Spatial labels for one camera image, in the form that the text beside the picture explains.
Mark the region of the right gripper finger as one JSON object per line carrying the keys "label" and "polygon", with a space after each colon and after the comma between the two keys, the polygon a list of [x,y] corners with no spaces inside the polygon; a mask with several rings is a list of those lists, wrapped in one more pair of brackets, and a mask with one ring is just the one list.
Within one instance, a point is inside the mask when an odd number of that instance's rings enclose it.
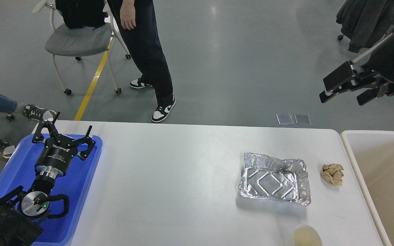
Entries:
{"label": "right gripper finger", "polygon": [[365,105],[374,98],[394,96],[394,83],[384,83],[373,89],[368,89],[356,97],[360,106]]}
{"label": "right gripper finger", "polygon": [[338,94],[362,88],[379,86],[379,73],[357,67],[352,61],[345,61],[323,79],[325,90],[319,94],[321,103],[326,103]]}

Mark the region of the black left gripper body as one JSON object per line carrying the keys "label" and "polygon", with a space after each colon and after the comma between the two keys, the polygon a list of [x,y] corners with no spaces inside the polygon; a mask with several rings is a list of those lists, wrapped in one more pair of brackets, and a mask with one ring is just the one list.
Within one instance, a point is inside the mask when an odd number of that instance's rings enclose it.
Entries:
{"label": "black left gripper body", "polygon": [[50,136],[35,163],[37,175],[63,177],[67,174],[72,159],[78,154],[76,140],[66,136]]}

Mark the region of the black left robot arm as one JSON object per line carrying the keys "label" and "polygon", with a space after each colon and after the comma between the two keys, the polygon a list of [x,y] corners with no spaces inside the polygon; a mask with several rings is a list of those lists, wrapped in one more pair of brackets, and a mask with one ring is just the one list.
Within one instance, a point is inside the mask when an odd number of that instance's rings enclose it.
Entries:
{"label": "black left robot arm", "polygon": [[58,177],[64,177],[72,159],[82,161],[91,154],[96,144],[90,137],[92,126],[79,138],[60,134],[53,120],[41,120],[32,143],[44,144],[35,163],[35,180],[28,191],[16,187],[0,198],[0,246],[30,246],[43,233],[41,223],[68,214],[70,198],[66,194],[51,195]]}

